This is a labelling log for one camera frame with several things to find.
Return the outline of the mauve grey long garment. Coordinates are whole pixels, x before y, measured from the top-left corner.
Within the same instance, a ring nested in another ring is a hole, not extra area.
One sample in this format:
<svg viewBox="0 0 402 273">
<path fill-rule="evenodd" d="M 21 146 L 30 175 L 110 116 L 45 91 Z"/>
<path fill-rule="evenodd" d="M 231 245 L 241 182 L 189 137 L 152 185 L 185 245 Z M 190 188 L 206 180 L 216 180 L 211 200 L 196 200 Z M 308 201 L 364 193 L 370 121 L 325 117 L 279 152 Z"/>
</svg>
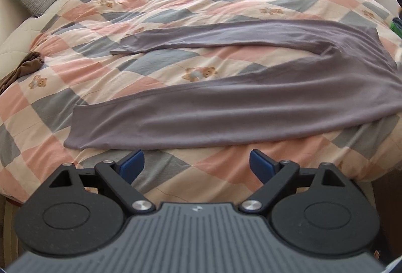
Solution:
<svg viewBox="0 0 402 273">
<path fill-rule="evenodd" d="M 229 78 L 76 106 L 65 146 L 232 146 L 304 138 L 401 111 L 401 68 L 374 28 L 267 20 L 153 29 L 124 38 L 115 53 L 227 45 L 276 46 L 310 56 Z"/>
</svg>

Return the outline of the checkered pink grey duvet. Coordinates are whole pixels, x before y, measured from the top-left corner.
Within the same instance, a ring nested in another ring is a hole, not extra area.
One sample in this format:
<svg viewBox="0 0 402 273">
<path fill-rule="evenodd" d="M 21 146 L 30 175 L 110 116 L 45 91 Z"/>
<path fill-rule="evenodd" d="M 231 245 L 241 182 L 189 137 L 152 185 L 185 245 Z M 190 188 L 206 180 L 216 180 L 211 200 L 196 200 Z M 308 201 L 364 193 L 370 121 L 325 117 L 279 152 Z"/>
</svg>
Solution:
<svg viewBox="0 0 402 273">
<path fill-rule="evenodd" d="M 401 39 L 373 0 L 69 0 L 1 94 L 1 193 L 145 153 L 154 202 L 239 202 L 258 148 L 374 180 L 401 164 Z"/>
</svg>

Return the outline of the brown garment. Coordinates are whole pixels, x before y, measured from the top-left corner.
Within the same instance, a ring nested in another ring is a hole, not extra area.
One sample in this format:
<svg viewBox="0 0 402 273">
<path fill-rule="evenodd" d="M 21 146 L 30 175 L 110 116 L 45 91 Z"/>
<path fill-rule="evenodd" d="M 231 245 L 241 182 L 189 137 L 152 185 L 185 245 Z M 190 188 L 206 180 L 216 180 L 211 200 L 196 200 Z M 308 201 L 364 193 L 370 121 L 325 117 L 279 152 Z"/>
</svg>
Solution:
<svg viewBox="0 0 402 273">
<path fill-rule="evenodd" d="M 17 67 L 1 79 L 0 93 L 3 94 L 18 78 L 30 75 L 44 64 L 44 56 L 39 52 L 29 52 Z"/>
</svg>

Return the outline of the green folded garment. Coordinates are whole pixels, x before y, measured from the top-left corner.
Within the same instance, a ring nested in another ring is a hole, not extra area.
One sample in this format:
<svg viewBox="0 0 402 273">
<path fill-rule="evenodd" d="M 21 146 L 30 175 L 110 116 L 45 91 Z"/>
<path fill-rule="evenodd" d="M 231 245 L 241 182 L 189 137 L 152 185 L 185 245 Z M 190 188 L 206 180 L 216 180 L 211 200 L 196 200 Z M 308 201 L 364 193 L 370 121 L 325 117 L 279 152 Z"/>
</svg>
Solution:
<svg viewBox="0 0 402 273">
<path fill-rule="evenodd" d="M 390 23 L 390 29 L 400 38 L 402 38 L 402 20 L 400 18 L 393 18 L 392 22 Z"/>
</svg>

